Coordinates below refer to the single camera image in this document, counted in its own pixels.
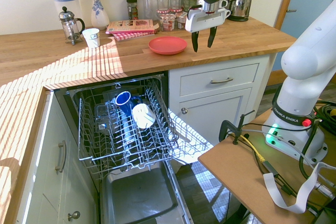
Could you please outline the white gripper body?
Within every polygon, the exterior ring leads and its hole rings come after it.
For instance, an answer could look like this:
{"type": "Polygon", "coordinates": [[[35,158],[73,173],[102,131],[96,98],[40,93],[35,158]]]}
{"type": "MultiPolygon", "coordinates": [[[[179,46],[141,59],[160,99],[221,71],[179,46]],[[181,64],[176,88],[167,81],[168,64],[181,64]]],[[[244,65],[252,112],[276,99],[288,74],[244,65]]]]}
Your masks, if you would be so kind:
{"type": "Polygon", "coordinates": [[[192,33],[220,26],[227,17],[228,10],[225,8],[221,8],[212,14],[207,14],[201,9],[191,9],[187,14],[185,29],[192,33]]]}

